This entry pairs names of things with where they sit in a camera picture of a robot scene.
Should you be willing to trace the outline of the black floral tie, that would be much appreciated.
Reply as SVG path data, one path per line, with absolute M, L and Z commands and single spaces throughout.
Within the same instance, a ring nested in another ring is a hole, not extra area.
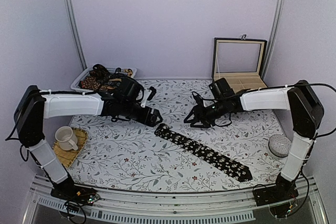
M 243 165 L 242 163 L 235 161 L 224 154 L 199 143 L 198 141 L 170 130 L 170 128 L 164 123 L 161 123 L 156 128 L 154 134 L 164 140 L 168 140 L 173 144 L 178 145 L 183 150 L 202 159 L 238 182 L 242 183 L 251 181 L 253 178 L 248 166 Z

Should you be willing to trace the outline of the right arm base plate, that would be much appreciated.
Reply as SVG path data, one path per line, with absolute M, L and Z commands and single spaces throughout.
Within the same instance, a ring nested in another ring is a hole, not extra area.
M 276 185 L 265 186 L 262 184 L 254 186 L 252 193 L 257 206 L 273 204 L 284 200 L 294 199 L 299 196 L 295 187 L 286 191 L 282 188 L 278 188 Z

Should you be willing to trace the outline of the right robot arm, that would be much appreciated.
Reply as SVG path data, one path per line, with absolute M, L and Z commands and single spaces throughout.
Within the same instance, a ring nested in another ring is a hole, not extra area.
M 204 105 L 204 99 L 193 92 L 196 106 L 184 119 L 191 127 L 207 129 L 226 113 L 256 110 L 288 110 L 293 124 L 293 139 L 287 160 L 271 190 L 276 201 L 291 194 L 303 164 L 309 158 L 317 130 L 324 116 L 324 108 L 306 80 L 282 87 L 259 88 L 234 92 L 226 79 L 209 85 L 215 102 Z

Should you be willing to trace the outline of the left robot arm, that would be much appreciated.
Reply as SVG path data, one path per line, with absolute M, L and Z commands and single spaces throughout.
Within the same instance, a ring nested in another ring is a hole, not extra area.
M 37 165 L 45 172 L 52 184 L 53 197 L 83 203 L 97 194 L 93 188 L 75 185 L 72 177 L 56 157 L 45 140 L 45 119 L 94 115 L 109 116 L 112 121 L 134 120 L 154 127 L 163 119 L 157 109 L 146 106 L 156 94 L 156 89 L 144 87 L 132 78 L 123 79 L 112 91 L 51 91 L 29 86 L 15 112 L 12 132 Z

